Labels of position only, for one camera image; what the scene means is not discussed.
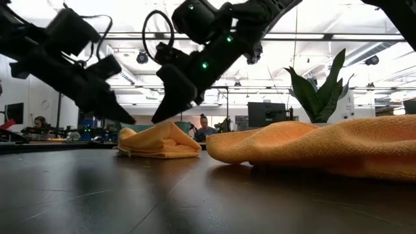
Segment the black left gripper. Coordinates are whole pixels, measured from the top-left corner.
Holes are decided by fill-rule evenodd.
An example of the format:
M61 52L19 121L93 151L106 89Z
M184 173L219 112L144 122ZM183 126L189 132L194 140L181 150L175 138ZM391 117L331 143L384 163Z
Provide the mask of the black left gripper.
M134 124L135 119L121 107L115 93L109 90L99 71L70 64L63 58L53 58L41 50L34 50L10 63L15 78L33 75L56 91L74 100L85 112L125 124Z

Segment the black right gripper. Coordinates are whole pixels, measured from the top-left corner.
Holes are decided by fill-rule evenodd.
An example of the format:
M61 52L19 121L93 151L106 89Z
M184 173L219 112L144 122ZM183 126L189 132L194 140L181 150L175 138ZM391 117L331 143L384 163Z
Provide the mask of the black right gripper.
M225 32L191 56L185 74L173 64L163 65L157 76L163 82L164 97L151 121L157 124L190 109L194 98L195 104L200 106L204 102L204 92L241 56L254 55L259 43L260 39L251 34Z

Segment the light orange microfiber towel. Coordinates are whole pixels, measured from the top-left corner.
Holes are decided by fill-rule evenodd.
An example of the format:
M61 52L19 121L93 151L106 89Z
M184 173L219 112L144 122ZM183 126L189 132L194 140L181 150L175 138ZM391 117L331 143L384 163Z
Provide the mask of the light orange microfiber towel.
M138 133L124 127L115 149L129 157L184 159L198 157L202 147L176 124L166 122Z

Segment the deep orange microfiber towel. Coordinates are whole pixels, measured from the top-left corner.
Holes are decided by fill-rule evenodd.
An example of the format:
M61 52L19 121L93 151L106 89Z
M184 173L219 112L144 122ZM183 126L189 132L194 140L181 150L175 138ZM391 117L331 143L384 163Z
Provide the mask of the deep orange microfiber towel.
M416 182L416 116L361 118L317 126L279 122L207 138L223 163L316 168L348 177Z

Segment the person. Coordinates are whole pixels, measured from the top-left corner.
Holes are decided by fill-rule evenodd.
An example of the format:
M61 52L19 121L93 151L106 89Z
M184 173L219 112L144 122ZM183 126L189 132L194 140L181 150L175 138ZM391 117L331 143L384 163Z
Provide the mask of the person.
M37 116L33 122L35 128L47 129L49 127L49 124L46 122L46 119L43 116Z
M196 142L205 142L206 138L210 135L217 134L217 130L208 125L207 117L204 114L200 115L200 125L201 127L197 129L196 134L194 135L194 140Z

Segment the teal plastic bin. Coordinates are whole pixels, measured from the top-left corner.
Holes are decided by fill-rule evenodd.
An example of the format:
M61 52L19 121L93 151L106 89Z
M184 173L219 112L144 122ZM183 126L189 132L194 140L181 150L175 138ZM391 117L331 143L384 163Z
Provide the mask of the teal plastic bin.
M191 129L191 124L189 122L172 122L172 124L176 125L184 133L189 134L189 131ZM119 132L121 129L127 127L127 128L130 128L130 129L132 129L132 130L134 130L135 132L138 133L138 132L147 130L149 128L152 128L155 125L154 124L130 125L130 124L126 124L126 123L115 122L115 126L116 126L116 129L117 129L117 132Z

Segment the black computer monitor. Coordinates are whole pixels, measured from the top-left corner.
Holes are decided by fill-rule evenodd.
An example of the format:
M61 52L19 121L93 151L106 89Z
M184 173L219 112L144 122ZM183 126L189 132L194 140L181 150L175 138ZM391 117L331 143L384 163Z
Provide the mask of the black computer monitor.
M23 124L24 103L5 105L5 122L14 120L15 124Z
M287 113L284 103L248 103L248 125L250 127L265 127L286 120Z
M405 114L416 114L416 99L408 99L403 101Z

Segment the artificial green snake plant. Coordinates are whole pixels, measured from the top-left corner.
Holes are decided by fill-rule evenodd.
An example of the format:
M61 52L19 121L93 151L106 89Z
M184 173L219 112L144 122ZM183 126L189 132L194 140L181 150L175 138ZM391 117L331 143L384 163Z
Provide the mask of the artificial green snake plant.
M322 86L318 87L312 78L303 78L298 75L293 67L285 68L291 76L292 88L289 93L301 104L311 123L326 123L337 108L337 103L343 99L349 90L349 82L343 83L343 78L338 78L344 67L346 49L342 49L333 59L330 72Z

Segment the white banner stand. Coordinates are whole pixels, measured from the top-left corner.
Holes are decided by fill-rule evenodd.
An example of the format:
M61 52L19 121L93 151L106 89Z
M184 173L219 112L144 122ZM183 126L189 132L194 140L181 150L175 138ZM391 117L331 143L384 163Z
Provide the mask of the white banner stand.
M351 120L355 117L354 93L348 91L337 103L335 122Z

